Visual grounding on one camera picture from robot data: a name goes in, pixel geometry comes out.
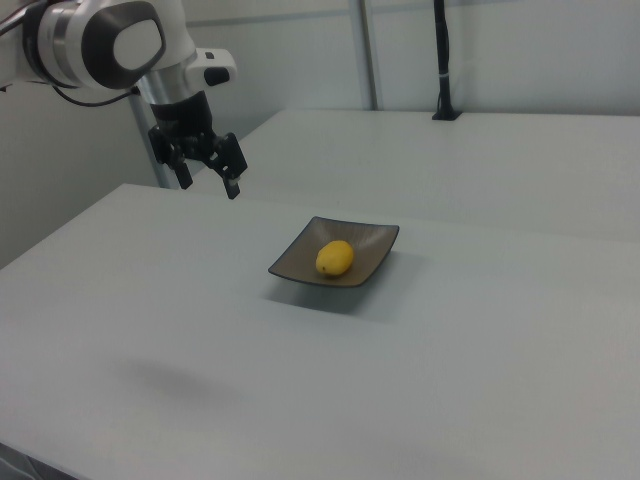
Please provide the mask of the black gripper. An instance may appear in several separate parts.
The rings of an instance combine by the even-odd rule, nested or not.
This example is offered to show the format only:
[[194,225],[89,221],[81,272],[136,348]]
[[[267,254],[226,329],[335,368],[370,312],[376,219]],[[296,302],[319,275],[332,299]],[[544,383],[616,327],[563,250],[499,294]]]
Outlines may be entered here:
[[248,165],[233,133],[217,136],[212,128],[212,113],[207,96],[198,92],[171,104],[152,104],[156,125],[148,131],[154,158],[176,176],[182,190],[193,184],[185,163],[185,151],[213,151],[205,165],[223,181],[230,200],[240,194],[239,181]]

